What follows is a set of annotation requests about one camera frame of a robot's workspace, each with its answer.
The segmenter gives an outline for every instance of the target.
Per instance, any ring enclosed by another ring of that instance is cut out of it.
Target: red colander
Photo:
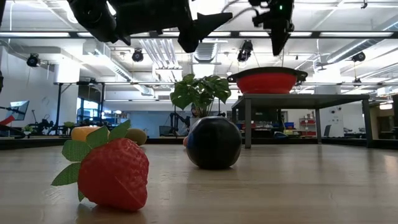
[[[284,67],[252,68],[230,75],[243,94],[288,94],[297,82],[304,82],[307,72]]]

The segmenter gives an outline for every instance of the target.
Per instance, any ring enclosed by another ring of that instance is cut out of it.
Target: monitor
[[[7,112],[6,118],[13,116],[15,121],[25,120],[25,115],[26,115],[28,105],[29,105],[29,101],[11,102],[10,108],[12,110]]]

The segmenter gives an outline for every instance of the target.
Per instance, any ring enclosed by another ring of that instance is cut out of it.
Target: workbench
[[[309,109],[315,110],[318,143],[322,143],[320,109],[362,101],[366,130],[366,144],[370,147],[373,137],[369,95],[306,95],[306,94],[245,94],[232,106],[232,120],[236,123],[236,110],[244,108],[245,125],[251,126],[251,110],[255,107],[269,109]],[[251,148],[251,129],[246,130],[245,148]]]

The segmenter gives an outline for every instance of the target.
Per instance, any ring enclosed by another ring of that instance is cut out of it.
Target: toy strawberry
[[[62,154],[71,162],[53,186],[78,183],[78,198],[98,205],[136,211],[147,200],[148,158],[133,141],[124,138],[130,121],[106,126],[87,135],[86,142],[67,140]]]

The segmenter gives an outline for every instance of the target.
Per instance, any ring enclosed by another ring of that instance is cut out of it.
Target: wooden floor
[[[182,146],[145,146],[148,201],[124,213],[51,187],[61,147],[0,151],[0,223],[398,223],[398,151],[254,146],[232,169],[197,169]]]

